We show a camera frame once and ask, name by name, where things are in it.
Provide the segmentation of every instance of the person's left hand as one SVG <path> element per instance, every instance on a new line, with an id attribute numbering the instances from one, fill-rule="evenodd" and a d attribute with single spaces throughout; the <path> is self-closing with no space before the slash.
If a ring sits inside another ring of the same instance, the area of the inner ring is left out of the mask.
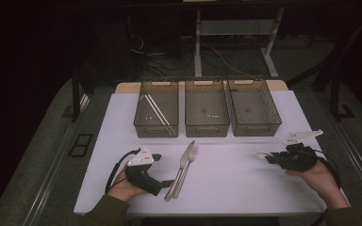
<path id="1" fill-rule="evenodd" d="M 117 175 L 113 183 L 114 186 L 111 187 L 107 193 L 108 196 L 117 198 L 124 202 L 128 202 L 135 196 L 146 193 L 146 191 L 142 190 L 137 186 L 132 185 L 127 181 L 124 172 L 126 167 L 127 166 L 124 166 L 123 170 L 119 173 L 119 175 Z"/>

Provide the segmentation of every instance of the silver fork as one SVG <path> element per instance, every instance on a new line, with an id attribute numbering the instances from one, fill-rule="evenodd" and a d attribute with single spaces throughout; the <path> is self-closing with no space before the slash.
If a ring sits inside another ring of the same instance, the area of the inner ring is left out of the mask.
<path id="1" fill-rule="evenodd" d="M 179 179 L 181 178 L 181 175 L 184 172 L 184 169 L 186 168 L 188 164 L 188 158 L 189 154 L 195 149 L 195 140 L 191 142 L 191 144 L 188 146 L 188 148 L 184 151 L 183 155 L 180 159 L 180 168 L 177 172 L 177 175 L 175 176 L 175 180 L 173 181 L 172 186 L 170 187 L 169 192 L 167 192 L 167 195 L 164 197 L 165 201 L 169 201 L 173 197 L 173 193 L 175 191 L 175 188 L 177 187 L 179 183 Z"/>
<path id="2" fill-rule="evenodd" d="M 177 187 L 175 188 L 175 191 L 173 194 L 174 199 L 178 198 L 178 195 L 180 194 L 180 191 L 181 191 L 181 187 L 184 184 L 184 180 L 185 180 L 185 177 L 186 177 L 188 169 L 189 169 L 189 164 L 192 163 L 193 161 L 195 161 L 197 154 L 198 154 L 198 148 L 196 145 L 193 145 L 193 150 L 189 153 L 189 156 L 188 156 L 188 163 L 185 167 L 183 174 L 181 174 L 181 178 L 177 184 Z"/>

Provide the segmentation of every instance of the person's right hand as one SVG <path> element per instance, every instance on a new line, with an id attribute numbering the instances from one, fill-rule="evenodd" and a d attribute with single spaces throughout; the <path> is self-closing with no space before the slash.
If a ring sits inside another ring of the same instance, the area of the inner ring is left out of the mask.
<path id="1" fill-rule="evenodd" d="M 300 176 L 304 181 L 315 190 L 319 196 L 325 201 L 328 209 L 339 209 L 350 207 L 345 196 L 337 186 L 333 175 L 322 162 L 317 161 L 316 165 L 307 171 L 287 170 L 288 175 Z"/>
<path id="2" fill-rule="evenodd" d="M 135 196 L 146 193 L 146 191 L 142 190 L 137 186 L 132 185 L 130 182 L 127 181 L 124 172 L 126 167 L 127 165 L 125 165 L 123 170 L 119 173 L 119 175 L 117 175 L 113 183 L 114 186 L 112 186 L 107 193 L 108 196 L 117 198 L 124 202 L 128 202 Z"/>

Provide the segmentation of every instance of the wrist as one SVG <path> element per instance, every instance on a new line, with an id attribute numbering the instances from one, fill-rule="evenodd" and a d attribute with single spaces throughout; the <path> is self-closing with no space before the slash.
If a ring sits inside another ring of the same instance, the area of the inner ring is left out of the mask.
<path id="1" fill-rule="evenodd" d="M 107 193 L 108 196 L 114 197 L 124 202 L 130 201 L 135 195 L 128 189 L 113 187 Z"/>
<path id="2" fill-rule="evenodd" d="M 319 196 L 325 201 L 329 210 L 351 207 L 340 190 L 319 194 Z"/>

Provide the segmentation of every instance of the wire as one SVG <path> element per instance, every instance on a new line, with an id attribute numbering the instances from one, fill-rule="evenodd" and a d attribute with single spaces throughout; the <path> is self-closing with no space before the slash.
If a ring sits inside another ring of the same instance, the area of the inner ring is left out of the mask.
<path id="1" fill-rule="evenodd" d="M 329 154 L 324 153 L 324 152 L 322 152 L 322 151 L 314 150 L 314 152 L 324 154 L 324 155 L 327 157 L 327 159 L 329 159 L 329 160 L 332 162 L 332 164 L 334 165 L 334 170 L 335 170 L 335 172 L 336 172 L 336 174 L 337 174 L 337 177 L 339 177 L 339 169 L 337 168 L 337 163 L 334 161 L 334 159 L 333 159 Z"/>
<path id="2" fill-rule="evenodd" d="M 163 56 L 163 55 L 167 55 L 167 53 L 153 53 L 153 54 L 148 54 L 147 56 L 156 57 L 156 56 Z"/>
<path id="3" fill-rule="evenodd" d="M 152 72 L 152 70 L 155 70 L 155 71 L 157 71 L 158 73 L 160 73 L 160 76 L 166 76 L 166 73 L 167 73 L 167 72 L 164 73 L 163 71 L 161 71 L 161 70 L 158 69 L 157 67 L 153 67 L 153 66 L 150 66 L 150 65 L 147 65 L 147 64 L 146 64 L 146 67 L 148 67 L 151 72 Z"/>
<path id="4" fill-rule="evenodd" d="M 215 69 L 228 69 L 228 67 L 218 67 L 218 66 L 215 66 L 214 64 L 210 63 L 207 58 L 205 57 L 204 55 L 204 52 L 201 53 L 201 58 L 206 62 L 206 64 L 208 64 L 209 66 L 215 68 Z"/>
<path id="5" fill-rule="evenodd" d="M 111 187 L 114 187 L 115 185 L 117 185 L 118 183 L 120 183 L 120 182 L 122 182 L 122 181 L 125 181 L 127 178 L 125 177 L 125 178 L 123 178 L 122 180 L 120 180 L 120 181 L 118 181 L 118 182 L 116 182 L 116 183 L 114 183 Z"/>
<path id="6" fill-rule="evenodd" d="M 186 69 L 187 67 L 189 67 L 190 63 L 192 62 L 192 59 L 193 59 L 193 55 L 189 58 L 189 62 L 187 63 L 187 65 L 181 67 L 181 68 L 178 68 L 178 69 L 171 69 L 171 68 L 168 68 L 166 67 L 165 65 L 161 64 L 161 63 L 158 63 L 156 61 L 153 61 L 153 60 L 150 60 L 148 59 L 148 62 L 152 62 L 152 63 L 155 63 L 156 65 L 160 66 L 161 68 L 165 69 L 165 70 L 169 70 L 169 71 L 181 71 L 181 70 L 184 70 Z"/>
<path id="7" fill-rule="evenodd" d="M 113 170 L 111 171 L 110 176 L 109 176 L 108 179 L 107 179 L 107 185 L 106 185 L 106 188 L 105 188 L 105 194 L 107 194 L 107 192 L 110 190 L 110 188 L 114 186 L 114 185 L 113 185 L 113 186 L 111 185 L 111 182 L 113 181 L 114 175 L 116 175 L 116 172 L 117 172 L 117 170 L 119 169 L 120 164 L 122 164 L 123 160 L 124 160 L 127 156 L 129 156 L 130 154 L 137 154 L 139 151 L 140 151 L 140 149 L 137 149 L 137 150 L 131 151 L 131 152 L 129 152 L 129 153 L 126 153 L 126 154 L 120 159 L 120 161 L 117 162 L 117 163 L 114 165 L 114 168 L 113 168 Z"/>
<path id="8" fill-rule="evenodd" d="M 144 70 L 146 70 L 146 71 L 148 71 L 148 72 L 150 72 L 150 73 L 153 73 L 155 76 L 158 76 L 158 77 L 161 77 L 162 75 L 163 75 L 163 73 L 162 73 L 162 71 L 160 71 L 162 74 L 160 74 L 160 73 L 157 73 L 157 72 L 155 72 L 155 71 L 153 71 L 151 68 L 145 68 L 145 67 L 143 67 L 143 66 L 141 66 Z"/>
<path id="9" fill-rule="evenodd" d="M 221 55 L 215 48 L 213 48 L 213 47 L 211 47 L 211 46 L 210 46 L 210 48 L 211 48 L 212 50 L 214 50 L 214 52 L 216 52 L 216 54 L 218 54 L 218 55 L 222 58 L 222 61 L 224 61 L 224 63 L 228 66 L 228 68 L 230 68 L 230 69 L 233 70 L 234 72 L 237 72 L 237 73 L 241 73 L 241 74 L 250 76 L 250 75 L 247 74 L 247 73 L 243 73 L 243 72 L 241 72 L 241 71 L 239 71 L 239 70 L 231 67 L 231 65 L 229 65 L 229 63 L 224 59 L 224 57 L 222 57 L 222 55 Z"/>
<path id="10" fill-rule="evenodd" d="M 216 48 L 223 48 L 225 45 L 224 44 L 217 44 L 217 43 L 214 43 L 214 45 L 216 46 Z M 201 47 L 207 47 L 208 49 L 212 48 L 213 46 L 213 43 L 210 43 L 210 42 L 205 42 L 205 43 L 202 43 Z M 209 52 L 211 55 L 215 56 L 215 57 L 219 57 L 216 53 L 213 53 L 212 51 Z M 222 53 L 222 56 L 230 56 L 232 55 L 234 52 L 233 51 L 229 51 L 228 53 Z"/>
<path id="11" fill-rule="evenodd" d="M 136 37 L 140 38 L 140 49 L 139 50 L 141 50 L 143 48 L 143 44 L 144 44 L 142 37 L 139 35 L 132 35 L 132 36 L 136 36 Z"/>
<path id="12" fill-rule="evenodd" d="M 145 55 L 145 54 L 146 54 L 146 53 L 143 53 L 143 52 L 138 51 L 138 50 L 135 50 L 135 49 L 131 49 L 131 48 L 130 48 L 130 50 L 131 50 L 132 52 L 134 52 L 134 53 L 137 53 L 137 54 L 142 54 L 142 55 Z"/>

